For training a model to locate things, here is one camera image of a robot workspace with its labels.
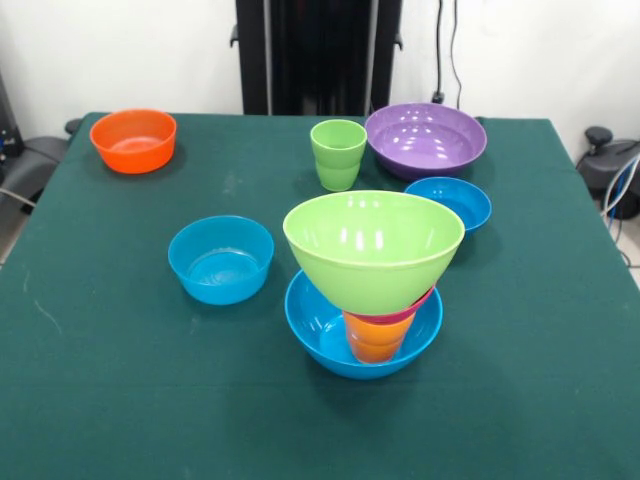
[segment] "green bowl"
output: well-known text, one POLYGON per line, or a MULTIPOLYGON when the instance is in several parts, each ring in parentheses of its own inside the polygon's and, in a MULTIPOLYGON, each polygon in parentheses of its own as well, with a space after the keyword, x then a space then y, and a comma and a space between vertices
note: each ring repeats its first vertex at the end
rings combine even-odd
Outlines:
POLYGON ((449 208, 416 195, 361 190, 291 210, 284 233, 311 282, 336 307, 362 315, 402 310, 431 288, 464 237, 449 208))

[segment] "floor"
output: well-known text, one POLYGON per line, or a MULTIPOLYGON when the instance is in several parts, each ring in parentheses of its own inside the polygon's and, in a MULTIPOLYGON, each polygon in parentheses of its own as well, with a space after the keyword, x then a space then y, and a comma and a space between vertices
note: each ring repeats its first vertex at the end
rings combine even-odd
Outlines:
MULTIPOLYGON (((29 216, 16 211, 14 216, 0 223, 0 268, 11 253, 28 220, 29 216)), ((615 221, 611 227, 611 237, 614 240, 618 235, 618 226, 619 222, 615 221)), ((627 255, 632 265, 640 266, 640 216, 622 222, 618 248, 627 255)), ((640 268, 629 269, 629 273, 640 289, 640 268)))
MULTIPOLYGON (((611 238, 615 241, 618 236, 619 221, 614 221, 611 227, 611 238)), ((605 220, 605 224, 608 226, 609 221, 605 220)), ((640 216, 632 220, 622 222, 622 231, 620 232, 620 239, 618 240, 618 249, 623 252, 628 261, 632 265, 638 266, 638 268, 629 269, 629 273, 636 281, 638 289, 640 289, 640 216)))

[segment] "plastic bowl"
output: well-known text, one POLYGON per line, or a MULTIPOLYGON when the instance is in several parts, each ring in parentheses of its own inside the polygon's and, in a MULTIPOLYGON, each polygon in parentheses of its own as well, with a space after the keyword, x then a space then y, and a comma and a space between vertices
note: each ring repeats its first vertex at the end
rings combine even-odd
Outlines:
POLYGON ((391 361, 376 364, 363 364, 356 360, 347 343, 342 313, 329 303, 302 271, 289 284, 285 312, 289 327, 320 365, 343 377, 371 380, 391 375, 415 360, 440 331, 443 308, 440 294, 435 289, 418 309, 391 361))
POLYGON ((435 103, 381 108, 367 119, 365 129, 380 164, 405 180, 453 175, 487 146, 475 118, 435 103))
POLYGON ((156 110, 123 110, 98 120, 89 137, 109 168, 119 173, 147 173, 173 156, 177 124, 156 110))
POLYGON ((462 219, 467 235, 487 223, 491 216, 489 197, 474 184, 458 178, 424 178, 409 185, 405 192, 449 207, 462 219))
POLYGON ((361 190, 291 210, 284 233, 300 267, 331 303, 361 315, 407 308, 445 271, 464 224, 449 208, 406 193, 361 190))
POLYGON ((273 253, 266 228, 248 218, 223 215, 180 230, 169 245, 169 264, 192 297, 230 305, 262 288, 273 253))

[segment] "cup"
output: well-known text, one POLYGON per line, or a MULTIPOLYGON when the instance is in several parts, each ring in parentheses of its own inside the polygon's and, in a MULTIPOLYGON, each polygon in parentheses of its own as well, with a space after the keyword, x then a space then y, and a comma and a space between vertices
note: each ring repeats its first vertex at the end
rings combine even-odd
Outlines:
POLYGON ((367 132, 351 120, 331 119, 311 129, 311 148, 320 183, 331 192, 350 189, 367 144, 367 132))
POLYGON ((362 363, 382 363, 391 360, 398 351, 416 312, 392 324, 368 323, 347 312, 343 315, 353 356, 362 363))
POLYGON ((429 290, 427 290, 427 293, 422 295, 418 300, 413 302, 407 308, 405 308, 404 310, 400 310, 399 312, 396 312, 396 313, 388 313, 386 315, 360 315, 357 313, 345 312, 345 311, 343 311, 342 313, 343 315, 345 313, 348 313, 349 315, 356 317, 362 320, 363 322, 367 322, 367 323, 385 324, 385 325, 388 325, 391 323, 398 323, 398 322, 401 322, 402 320, 405 320, 406 318, 409 318, 411 314, 416 313, 418 309, 422 305, 424 305, 424 302, 427 301, 427 298, 429 298, 429 296, 433 293, 434 289, 435 289, 435 285, 431 287, 429 290))

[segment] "green cup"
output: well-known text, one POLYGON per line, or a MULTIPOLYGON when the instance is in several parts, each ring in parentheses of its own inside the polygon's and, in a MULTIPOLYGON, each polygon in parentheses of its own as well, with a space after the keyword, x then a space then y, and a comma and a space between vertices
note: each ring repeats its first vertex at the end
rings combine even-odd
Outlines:
POLYGON ((325 120, 313 127, 311 148, 322 186, 331 192, 350 189, 360 171, 366 144, 366 130, 351 120, 325 120))

